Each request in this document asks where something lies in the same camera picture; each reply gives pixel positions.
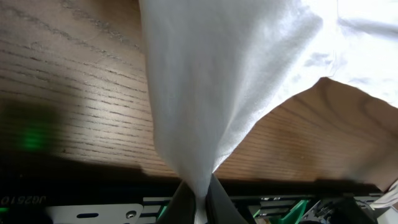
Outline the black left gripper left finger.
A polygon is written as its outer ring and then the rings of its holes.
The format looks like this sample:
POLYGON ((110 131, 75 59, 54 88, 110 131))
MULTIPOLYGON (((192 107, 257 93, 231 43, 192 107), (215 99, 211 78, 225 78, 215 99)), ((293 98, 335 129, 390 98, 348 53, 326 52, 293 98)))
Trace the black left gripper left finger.
POLYGON ((195 199, 191 188, 182 182, 156 224, 194 224, 197 210, 195 199))

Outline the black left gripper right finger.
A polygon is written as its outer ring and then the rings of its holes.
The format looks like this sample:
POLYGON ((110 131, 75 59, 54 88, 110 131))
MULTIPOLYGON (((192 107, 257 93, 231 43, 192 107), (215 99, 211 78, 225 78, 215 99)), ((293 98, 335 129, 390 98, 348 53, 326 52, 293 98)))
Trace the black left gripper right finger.
POLYGON ((208 224, 248 224, 214 174, 205 200, 208 224))

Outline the white t-shirt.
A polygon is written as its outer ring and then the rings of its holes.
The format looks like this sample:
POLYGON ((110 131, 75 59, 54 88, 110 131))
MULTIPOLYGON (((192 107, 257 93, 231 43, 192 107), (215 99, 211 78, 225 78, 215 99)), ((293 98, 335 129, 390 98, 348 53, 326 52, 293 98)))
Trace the white t-shirt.
POLYGON ((197 197, 323 77, 397 106, 396 1, 141 1, 154 146, 197 197))

